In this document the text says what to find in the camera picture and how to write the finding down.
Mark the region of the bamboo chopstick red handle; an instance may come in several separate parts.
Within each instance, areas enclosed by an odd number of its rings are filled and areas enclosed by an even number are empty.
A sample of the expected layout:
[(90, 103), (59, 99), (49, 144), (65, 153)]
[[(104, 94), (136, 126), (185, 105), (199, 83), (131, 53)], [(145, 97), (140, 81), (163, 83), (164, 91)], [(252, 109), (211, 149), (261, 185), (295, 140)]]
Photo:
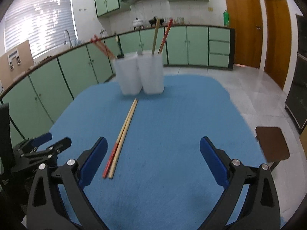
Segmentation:
[(121, 128), (121, 130), (120, 130), (120, 132), (119, 132), (119, 135), (118, 135), (118, 137), (117, 137), (117, 140), (116, 140), (116, 142), (115, 142), (115, 144), (114, 144), (114, 146), (113, 146), (113, 149), (112, 149), (111, 154), (110, 154), (110, 156), (109, 156), (109, 159), (108, 159), (108, 161), (107, 161), (106, 167), (105, 167), (104, 172), (103, 172), (103, 174), (102, 174), (102, 178), (103, 178), (103, 179), (105, 179), (105, 178), (107, 177), (107, 175), (108, 175), (108, 172), (109, 172), (109, 170), (110, 170), (111, 164), (112, 164), (113, 159), (114, 159), (114, 157), (115, 157), (115, 154), (116, 154), (116, 151), (117, 151), (119, 142), (120, 142), (120, 140), (121, 140), (123, 131), (124, 131), (124, 129), (125, 129), (126, 123), (127, 123), (127, 121), (128, 121), (128, 118), (129, 118), (129, 116), (130, 116), (130, 114), (131, 114), (131, 112), (132, 112), (133, 106), (134, 106), (134, 104), (136, 103), (136, 101), (137, 101), (137, 99), (135, 98), (134, 101), (133, 101), (133, 103), (132, 103), (132, 105), (131, 105), (131, 107), (130, 107), (130, 110), (129, 110), (127, 116), (126, 116), (126, 119), (125, 119), (125, 121), (124, 121), (124, 123), (123, 123), (123, 125), (122, 125), (122, 128)]

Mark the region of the bamboo chopstick orange handle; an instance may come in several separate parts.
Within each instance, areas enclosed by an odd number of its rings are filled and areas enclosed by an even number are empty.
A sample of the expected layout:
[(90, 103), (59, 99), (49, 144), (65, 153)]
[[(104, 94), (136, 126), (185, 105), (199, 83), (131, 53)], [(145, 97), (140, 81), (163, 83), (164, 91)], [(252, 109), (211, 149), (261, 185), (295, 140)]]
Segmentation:
[(132, 112), (131, 112), (131, 114), (130, 114), (130, 116), (129, 116), (129, 118), (128, 118), (128, 121), (127, 121), (127, 123), (126, 123), (125, 129), (124, 129), (123, 134), (122, 134), (122, 137), (121, 137), (121, 140), (120, 140), (120, 142), (119, 142), (119, 145), (118, 145), (118, 148), (117, 148), (115, 157), (114, 157), (114, 159), (113, 159), (113, 162), (112, 162), (112, 164), (111, 164), (110, 170), (109, 170), (109, 172), (108, 172), (107, 177), (108, 177), (109, 179), (112, 179), (113, 176), (114, 176), (114, 173), (115, 173), (115, 170), (116, 170), (116, 165), (117, 165), (117, 163), (118, 163), (118, 159), (119, 159), (119, 156), (120, 156), (120, 152), (121, 152), (121, 150), (122, 150), (122, 146), (123, 146), (123, 144), (124, 144), (124, 141), (125, 141), (125, 138), (126, 138), (126, 134), (127, 134), (127, 132), (128, 132), (128, 129), (129, 129), (131, 120), (132, 120), (132, 118), (133, 118), (133, 115), (134, 115), (134, 112), (135, 112), (137, 103), (138, 103), (138, 99), (137, 99), (136, 103), (134, 104), (133, 109), (132, 109)]

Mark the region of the bamboo chopstick red patterned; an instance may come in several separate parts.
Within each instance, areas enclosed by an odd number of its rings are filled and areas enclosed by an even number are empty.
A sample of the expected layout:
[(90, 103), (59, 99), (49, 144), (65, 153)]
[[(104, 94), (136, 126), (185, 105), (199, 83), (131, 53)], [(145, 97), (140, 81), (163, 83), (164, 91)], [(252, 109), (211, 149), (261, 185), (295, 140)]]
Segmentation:
[(95, 34), (93, 38), (91, 38), (91, 43), (93, 43), (101, 52), (103, 52), (110, 60), (115, 60), (116, 56), (112, 53), (112, 51), (98, 38)]

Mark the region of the bamboo chopstick red end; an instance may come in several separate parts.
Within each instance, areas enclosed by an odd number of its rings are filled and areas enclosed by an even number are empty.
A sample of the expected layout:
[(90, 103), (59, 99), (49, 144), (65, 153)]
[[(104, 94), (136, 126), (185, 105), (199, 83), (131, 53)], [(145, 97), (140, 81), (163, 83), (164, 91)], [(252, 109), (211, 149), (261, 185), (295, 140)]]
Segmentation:
[(155, 30), (154, 30), (154, 37), (153, 37), (154, 40), (153, 40), (153, 47), (152, 47), (152, 51), (151, 51), (152, 55), (154, 55), (154, 52), (155, 52), (155, 49), (156, 49), (156, 42), (157, 42), (159, 27), (160, 27), (160, 18), (157, 19)]

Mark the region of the black chopstick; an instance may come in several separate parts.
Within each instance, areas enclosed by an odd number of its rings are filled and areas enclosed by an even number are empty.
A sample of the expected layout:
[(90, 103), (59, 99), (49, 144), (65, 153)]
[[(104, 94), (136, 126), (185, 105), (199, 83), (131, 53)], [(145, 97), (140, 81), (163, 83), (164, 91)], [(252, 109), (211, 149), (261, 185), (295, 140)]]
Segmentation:
[(165, 33), (164, 33), (162, 42), (161, 42), (160, 47), (159, 47), (158, 54), (162, 53), (162, 51), (163, 51), (165, 42), (166, 42), (166, 40), (167, 40), (167, 36), (168, 36), (169, 31), (170, 31), (171, 26), (172, 26), (172, 23), (173, 23), (173, 18), (171, 18), (170, 21), (169, 21), (169, 23), (168, 23), (167, 29), (166, 29), (166, 31), (165, 31)]

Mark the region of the green lower kitchen cabinets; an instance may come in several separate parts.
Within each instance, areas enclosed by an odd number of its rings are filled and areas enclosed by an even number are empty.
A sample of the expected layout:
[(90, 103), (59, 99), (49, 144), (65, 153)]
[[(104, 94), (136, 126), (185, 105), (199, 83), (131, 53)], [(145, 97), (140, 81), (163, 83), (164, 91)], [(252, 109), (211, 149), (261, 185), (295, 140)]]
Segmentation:
[[(169, 31), (162, 53), (166, 66), (231, 70), (234, 52), (234, 29), (188, 25)], [(114, 76), (111, 60), (93, 43), (27, 67), (1, 94), (1, 104), (9, 104), (12, 144), (46, 133), (83, 90)]]

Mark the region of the brown wooden stool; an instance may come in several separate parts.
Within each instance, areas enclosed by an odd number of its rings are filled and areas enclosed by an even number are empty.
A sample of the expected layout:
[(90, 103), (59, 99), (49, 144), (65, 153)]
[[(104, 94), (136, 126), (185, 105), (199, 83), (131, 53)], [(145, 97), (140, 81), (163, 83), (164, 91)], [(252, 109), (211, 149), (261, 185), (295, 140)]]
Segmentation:
[(257, 126), (256, 140), (266, 162), (271, 163), (270, 171), (273, 171), (281, 161), (290, 158), (286, 139), (279, 127)]

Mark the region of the brown cardboard board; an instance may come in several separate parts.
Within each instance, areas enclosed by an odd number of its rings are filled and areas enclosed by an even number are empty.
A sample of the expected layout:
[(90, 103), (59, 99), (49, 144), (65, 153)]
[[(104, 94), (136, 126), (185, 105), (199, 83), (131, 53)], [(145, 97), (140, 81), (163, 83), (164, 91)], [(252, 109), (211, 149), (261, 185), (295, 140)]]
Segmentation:
[(21, 74), (34, 65), (28, 40), (1, 56), (1, 84), (7, 89)]

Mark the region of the blue table mat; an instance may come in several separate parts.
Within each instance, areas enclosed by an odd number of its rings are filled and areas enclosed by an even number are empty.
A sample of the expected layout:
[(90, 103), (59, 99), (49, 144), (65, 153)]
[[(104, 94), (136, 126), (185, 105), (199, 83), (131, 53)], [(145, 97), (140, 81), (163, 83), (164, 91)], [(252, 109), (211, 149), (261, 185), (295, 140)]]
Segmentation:
[(161, 94), (124, 96), (115, 81), (93, 85), (50, 129), (52, 143), (72, 141), (58, 165), (78, 158), (101, 136), (111, 151), (133, 100), (138, 101), (114, 177), (102, 177), (104, 158), (84, 189), (109, 229), (197, 229), (223, 192), (200, 152), (204, 136), (246, 166), (266, 162), (254, 131), (217, 80), (171, 75), (164, 86)]

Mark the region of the black oven cabinet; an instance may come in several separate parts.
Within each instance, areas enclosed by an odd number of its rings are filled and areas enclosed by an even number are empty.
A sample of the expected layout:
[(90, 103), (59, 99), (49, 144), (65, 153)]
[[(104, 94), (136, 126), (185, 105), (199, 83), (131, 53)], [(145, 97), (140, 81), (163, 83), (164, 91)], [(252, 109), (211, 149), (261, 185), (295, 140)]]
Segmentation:
[(301, 134), (306, 127), (306, 17), (296, 15), (298, 51), (295, 73), (285, 102), (285, 109)]

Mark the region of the white double utensil holder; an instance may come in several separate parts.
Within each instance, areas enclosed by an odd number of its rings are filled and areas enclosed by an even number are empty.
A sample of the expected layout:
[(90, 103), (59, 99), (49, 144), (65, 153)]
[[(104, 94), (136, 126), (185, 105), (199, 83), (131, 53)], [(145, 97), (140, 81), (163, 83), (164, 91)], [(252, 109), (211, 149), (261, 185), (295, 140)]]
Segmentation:
[(123, 95), (161, 94), (164, 91), (163, 56), (161, 53), (127, 53), (112, 61), (116, 80)]

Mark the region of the window blinds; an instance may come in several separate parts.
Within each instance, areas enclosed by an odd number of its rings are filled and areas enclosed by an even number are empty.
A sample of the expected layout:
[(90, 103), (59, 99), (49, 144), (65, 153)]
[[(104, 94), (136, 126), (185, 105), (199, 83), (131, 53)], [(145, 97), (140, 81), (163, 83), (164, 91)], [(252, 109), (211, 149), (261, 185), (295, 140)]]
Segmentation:
[(32, 56), (78, 38), (71, 0), (14, 0), (5, 14), (4, 46), (8, 51), (28, 40)]

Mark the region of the small kettle on counter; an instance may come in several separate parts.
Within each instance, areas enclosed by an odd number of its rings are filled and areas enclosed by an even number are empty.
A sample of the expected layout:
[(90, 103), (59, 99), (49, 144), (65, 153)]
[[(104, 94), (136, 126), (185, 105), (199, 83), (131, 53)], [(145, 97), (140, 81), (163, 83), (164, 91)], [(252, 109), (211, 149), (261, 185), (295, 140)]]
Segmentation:
[(105, 33), (106, 33), (106, 30), (105, 29), (101, 29), (100, 30), (100, 37), (104, 38), (105, 37)]

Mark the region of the white cooking pot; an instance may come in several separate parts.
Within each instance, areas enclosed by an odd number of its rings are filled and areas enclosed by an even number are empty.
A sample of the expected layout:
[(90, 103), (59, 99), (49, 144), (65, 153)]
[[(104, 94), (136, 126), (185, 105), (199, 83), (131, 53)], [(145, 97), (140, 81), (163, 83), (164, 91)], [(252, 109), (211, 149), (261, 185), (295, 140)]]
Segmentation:
[(133, 30), (143, 29), (145, 27), (143, 19), (138, 19), (138, 18), (133, 20), (132, 26), (133, 26)]

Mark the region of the green bottle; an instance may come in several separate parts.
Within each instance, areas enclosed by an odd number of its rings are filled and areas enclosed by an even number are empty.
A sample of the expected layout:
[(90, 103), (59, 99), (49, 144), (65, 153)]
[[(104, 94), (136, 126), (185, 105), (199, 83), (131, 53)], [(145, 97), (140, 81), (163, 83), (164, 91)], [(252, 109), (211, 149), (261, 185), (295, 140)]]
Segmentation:
[(227, 10), (223, 12), (223, 22), (225, 27), (229, 27), (229, 12)]

